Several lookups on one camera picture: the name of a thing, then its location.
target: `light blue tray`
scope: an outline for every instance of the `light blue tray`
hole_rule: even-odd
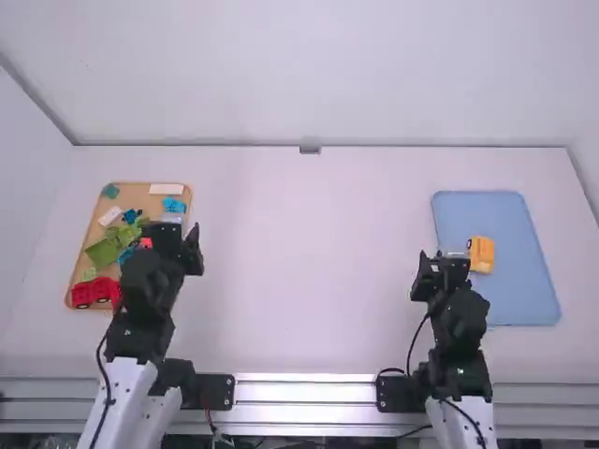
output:
[[[432,212],[439,247],[467,251],[471,236],[495,242],[491,274],[471,273],[473,288],[490,302],[489,326],[553,326],[562,312],[531,215],[516,192],[437,192]]]

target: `red toy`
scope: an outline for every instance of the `red toy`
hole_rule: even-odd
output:
[[[152,239],[149,237],[142,237],[141,241],[139,242],[139,247],[152,249],[152,247],[153,247]]]
[[[87,309],[94,302],[112,301],[112,307],[121,300],[121,285],[106,276],[89,282],[79,282],[71,288],[71,304],[76,309]]]

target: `white wall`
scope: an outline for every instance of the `white wall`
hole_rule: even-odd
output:
[[[70,143],[0,67],[2,328],[8,308],[21,295],[70,151]]]
[[[594,0],[0,0],[0,51],[82,143],[554,142],[599,205],[598,20]]]

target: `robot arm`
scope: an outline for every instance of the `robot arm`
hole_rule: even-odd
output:
[[[468,281],[470,259],[420,253],[410,291],[426,302],[435,347],[412,374],[443,449],[497,449],[492,388],[480,341],[489,303]]]
[[[158,448],[175,413],[197,395],[192,362],[165,355],[183,278],[204,272],[198,225],[183,241],[180,224],[153,223],[142,232],[152,249],[136,250],[122,267],[122,302],[102,340],[105,380],[78,449]]]

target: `yellow toy car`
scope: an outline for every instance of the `yellow toy car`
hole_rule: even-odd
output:
[[[489,274],[495,265],[495,243],[488,237],[474,236],[468,240],[470,270]]]

